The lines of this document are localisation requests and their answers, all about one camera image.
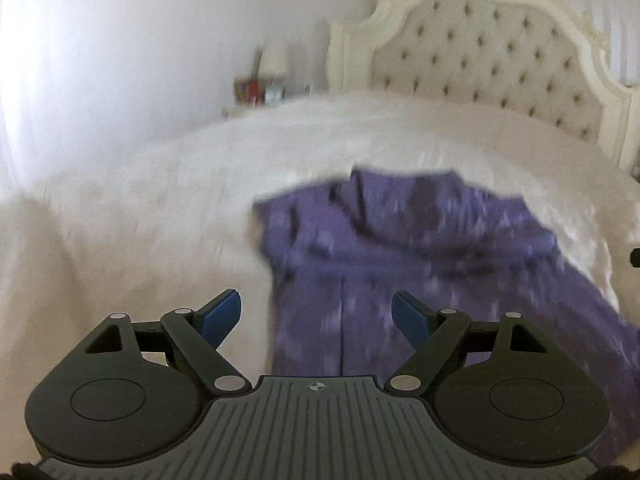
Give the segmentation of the purple patterned garment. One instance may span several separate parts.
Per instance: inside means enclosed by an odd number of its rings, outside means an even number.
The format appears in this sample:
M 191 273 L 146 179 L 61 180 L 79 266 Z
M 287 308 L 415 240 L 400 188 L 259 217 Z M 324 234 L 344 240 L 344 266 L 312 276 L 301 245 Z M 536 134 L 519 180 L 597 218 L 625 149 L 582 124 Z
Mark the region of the purple patterned garment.
M 563 257 L 521 197 L 474 188 L 454 172 L 356 170 L 255 210 L 273 276 L 274 374 L 389 378 L 411 354 L 390 312 L 400 290 L 479 321 L 514 310 L 608 398 L 596 460 L 637 442 L 639 332 Z

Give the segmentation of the cream bedspread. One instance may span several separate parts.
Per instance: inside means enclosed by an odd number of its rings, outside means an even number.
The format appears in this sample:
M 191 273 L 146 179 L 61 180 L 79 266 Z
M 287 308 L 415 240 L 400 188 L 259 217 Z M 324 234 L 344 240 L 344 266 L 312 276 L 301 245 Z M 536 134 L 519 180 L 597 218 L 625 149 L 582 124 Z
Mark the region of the cream bedspread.
M 268 373 L 271 276 L 253 205 L 356 167 L 454 170 L 524 197 L 565 257 L 638 322 L 639 187 L 594 146 L 504 108 L 390 93 L 261 108 L 2 203 L 2 467 L 37 458 L 29 393 L 110 313 L 155 320 L 234 288 L 242 320 L 222 354 L 250 379 Z

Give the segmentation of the cream tufted headboard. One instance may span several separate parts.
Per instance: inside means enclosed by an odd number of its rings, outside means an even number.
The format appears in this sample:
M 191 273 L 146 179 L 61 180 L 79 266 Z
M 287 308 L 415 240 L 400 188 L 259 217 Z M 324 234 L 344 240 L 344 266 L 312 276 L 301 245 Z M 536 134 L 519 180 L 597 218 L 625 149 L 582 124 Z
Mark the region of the cream tufted headboard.
M 624 171 L 639 151 L 639 91 L 608 70 L 608 36 L 567 0 L 375 0 L 330 25 L 333 93 L 388 91 L 495 105 L 595 145 Z

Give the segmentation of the white table lamp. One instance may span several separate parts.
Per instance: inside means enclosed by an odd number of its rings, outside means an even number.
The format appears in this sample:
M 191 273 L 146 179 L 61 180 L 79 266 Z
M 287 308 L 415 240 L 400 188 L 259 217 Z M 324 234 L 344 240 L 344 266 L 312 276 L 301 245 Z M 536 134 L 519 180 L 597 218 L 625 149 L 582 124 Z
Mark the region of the white table lamp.
M 280 84 L 291 73 L 290 49 L 284 41 L 268 41 L 262 47 L 258 78 L 266 87 Z

